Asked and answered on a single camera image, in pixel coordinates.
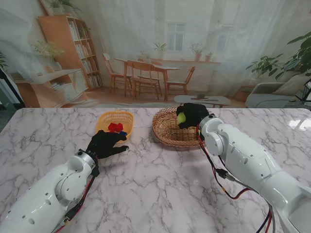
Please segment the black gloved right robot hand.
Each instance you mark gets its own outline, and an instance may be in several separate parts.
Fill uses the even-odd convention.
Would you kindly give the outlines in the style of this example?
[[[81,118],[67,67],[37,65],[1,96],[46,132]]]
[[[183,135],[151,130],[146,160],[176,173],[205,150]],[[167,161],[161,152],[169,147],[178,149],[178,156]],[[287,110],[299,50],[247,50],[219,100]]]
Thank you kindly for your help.
[[[209,116],[207,108],[202,104],[196,103],[185,103],[182,106],[178,106],[176,110],[176,115],[180,113],[185,115],[185,121],[179,123],[180,129],[187,129],[189,127],[196,127],[202,119]]]

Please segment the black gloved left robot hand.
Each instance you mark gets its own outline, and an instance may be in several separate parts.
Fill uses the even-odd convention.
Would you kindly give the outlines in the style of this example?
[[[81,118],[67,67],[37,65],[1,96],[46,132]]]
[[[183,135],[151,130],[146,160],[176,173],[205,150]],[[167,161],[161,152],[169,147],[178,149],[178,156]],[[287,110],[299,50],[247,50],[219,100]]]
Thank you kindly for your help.
[[[105,159],[112,155],[129,150],[128,146],[115,147],[119,141],[125,141],[126,136],[118,133],[107,133],[103,130],[98,131],[91,139],[86,153],[98,159]]]

